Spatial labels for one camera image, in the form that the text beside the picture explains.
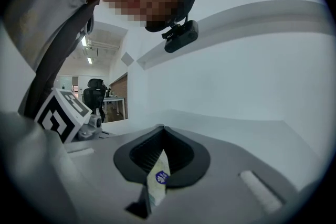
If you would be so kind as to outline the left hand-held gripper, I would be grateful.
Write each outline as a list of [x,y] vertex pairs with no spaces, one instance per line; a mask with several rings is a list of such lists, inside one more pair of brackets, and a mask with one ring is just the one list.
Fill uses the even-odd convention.
[[57,132],[63,143],[92,140],[102,133],[101,117],[71,91],[57,88],[39,109],[35,122]]

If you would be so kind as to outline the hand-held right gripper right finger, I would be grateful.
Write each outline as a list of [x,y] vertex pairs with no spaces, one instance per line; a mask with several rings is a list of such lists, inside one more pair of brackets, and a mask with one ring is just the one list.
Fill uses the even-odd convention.
[[155,223],[253,223],[267,216],[239,177],[246,170],[284,204],[297,196],[295,186],[282,173],[242,147],[187,130],[171,131],[203,145],[211,160],[197,183],[167,191],[154,211]]

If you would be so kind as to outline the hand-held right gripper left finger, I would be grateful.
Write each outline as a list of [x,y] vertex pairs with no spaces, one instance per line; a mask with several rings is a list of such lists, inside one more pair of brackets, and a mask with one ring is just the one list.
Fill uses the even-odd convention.
[[114,163],[116,151],[162,126],[134,133],[64,145],[66,186],[78,223],[164,223],[165,209],[151,208],[146,179],[126,180]]

